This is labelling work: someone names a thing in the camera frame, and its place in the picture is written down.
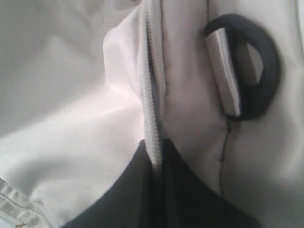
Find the black d-ring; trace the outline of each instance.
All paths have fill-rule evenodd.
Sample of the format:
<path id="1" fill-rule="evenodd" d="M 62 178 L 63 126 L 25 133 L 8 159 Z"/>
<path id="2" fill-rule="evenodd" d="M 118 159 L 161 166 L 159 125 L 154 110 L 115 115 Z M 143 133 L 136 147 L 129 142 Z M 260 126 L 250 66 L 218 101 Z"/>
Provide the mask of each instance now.
<path id="1" fill-rule="evenodd" d="M 279 85 L 281 66 L 276 46 L 262 28 L 240 15 L 226 14 L 216 18 L 206 25 L 204 34 L 208 36 L 219 28 L 226 30 L 240 90 L 241 115 L 229 116 L 229 118 L 234 120 L 257 118 L 267 111 Z M 236 57 L 237 46 L 244 42 L 251 44 L 260 53 L 264 66 L 260 81 L 254 86 L 245 84 Z"/>

